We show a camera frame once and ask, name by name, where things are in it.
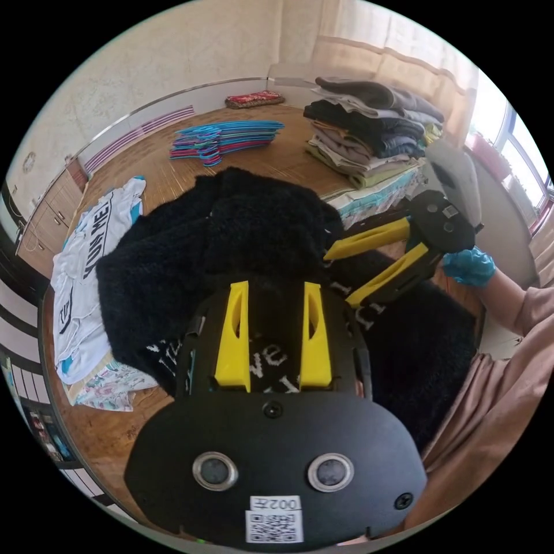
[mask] wooden floor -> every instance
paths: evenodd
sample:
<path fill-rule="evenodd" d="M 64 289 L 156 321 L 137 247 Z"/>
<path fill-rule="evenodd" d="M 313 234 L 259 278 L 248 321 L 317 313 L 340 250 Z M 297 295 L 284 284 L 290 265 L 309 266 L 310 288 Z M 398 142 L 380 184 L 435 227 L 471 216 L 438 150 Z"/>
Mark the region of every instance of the wooden floor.
<path fill-rule="evenodd" d="M 176 130 L 235 119 L 275 119 L 283 122 L 285 128 L 270 146 L 229 154 L 223 163 L 211 169 L 205 168 L 199 160 L 169 160 L 169 150 Z M 70 231 L 74 229 L 83 210 L 95 205 L 108 189 L 123 185 L 135 175 L 145 176 L 147 182 L 143 195 L 145 214 L 192 187 L 196 175 L 214 174 L 227 166 L 238 166 L 261 175 L 305 185 L 318 194 L 348 186 L 344 177 L 303 151 L 303 143 L 310 136 L 309 124 L 302 117 L 301 110 L 286 106 L 240 111 L 224 109 L 187 119 L 141 140 L 100 168 L 85 190 L 83 202 Z M 392 245 L 385 252 L 397 258 L 403 253 L 403 245 Z M 468 289 L 447 278 L 441 270 L 437 271 L 434 281 L 478 318 L 478 332 L 483 315 L 479 300 Z M 43 343 L 47 366 L 45 372 L 50 381 L 52 402 L 55 402 L 81 457 L 95 473 L 102 487 L 118 499 L 139 523 L 155 529 L 131 498 L 123 482 L 123 470 L 139 430 L 170 399 L 159 388 L 155 388 L 136 394 L 134 411 L 131 413 L 107 412 L 86 406 L 71 407 L 54 368 L 52 327 L 53 292 L 49 289 L 43 309 Z"/>

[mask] blue glove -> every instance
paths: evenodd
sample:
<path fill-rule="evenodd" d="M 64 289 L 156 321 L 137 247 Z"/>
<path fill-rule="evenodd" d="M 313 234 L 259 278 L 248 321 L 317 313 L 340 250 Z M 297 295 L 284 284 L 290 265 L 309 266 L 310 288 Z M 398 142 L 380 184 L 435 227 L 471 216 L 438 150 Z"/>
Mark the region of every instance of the blue glove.
<path fill-rule="evenodd" d="M 472 250 L 445 254 L 443 270 L 457 283 L 472 287 L 484 287 L 495 274 L 496 266 L 489 254 L 485 254 L 474 246 Z"/>

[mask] white t-shirt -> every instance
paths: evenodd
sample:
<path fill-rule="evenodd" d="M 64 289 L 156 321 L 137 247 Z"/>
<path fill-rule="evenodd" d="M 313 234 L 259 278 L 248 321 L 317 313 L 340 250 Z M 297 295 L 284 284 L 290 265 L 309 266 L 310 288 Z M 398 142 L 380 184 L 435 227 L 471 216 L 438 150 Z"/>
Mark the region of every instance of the white t-shirt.
<path fill-rule="evenodd" d="M 142 212 L 144 178 L 104 195 L 54 256 L 54 358 L 59 378 L 80 381 L 110 350 L 102 323 L 96 263 L 110 253 Z"/>

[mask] qr code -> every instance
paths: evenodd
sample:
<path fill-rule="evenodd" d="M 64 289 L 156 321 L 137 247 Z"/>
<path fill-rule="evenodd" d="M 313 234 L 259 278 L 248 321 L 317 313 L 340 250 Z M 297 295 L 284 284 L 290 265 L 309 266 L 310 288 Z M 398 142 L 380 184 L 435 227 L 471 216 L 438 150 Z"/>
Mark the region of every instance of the qr code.
<path fill-rule="evenodd" d="M 302 512 L 246 512 L 246 542 L 303 542 Z"/>

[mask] drawer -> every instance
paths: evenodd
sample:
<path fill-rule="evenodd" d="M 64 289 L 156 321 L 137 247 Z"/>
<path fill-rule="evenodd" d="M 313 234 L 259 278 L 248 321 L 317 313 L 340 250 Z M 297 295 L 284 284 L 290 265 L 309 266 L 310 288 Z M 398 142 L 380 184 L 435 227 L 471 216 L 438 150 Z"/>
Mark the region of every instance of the drawer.
<path fill-rule="evenodd" d="M 30 230 L 35 233 L 43 246 L 54 254 L 62 251 L 69 229 L 44 200 L 37 207 L 31 223 Z"/>
<path fill-rule="evenodd" d="M 17 255 L 26 261 L 33 269 L 48 279 L 52 278 L 54 269 L 54 252 L 38 240 L 31 229 L 25 231 L 21 237 L 21 244 Z"/>
<path fill-rule="evenodd" d="M 66 170 L 46 193 L 44 201 L 58 220 L 69 226 L 82 197 L 83 193 Z"/>

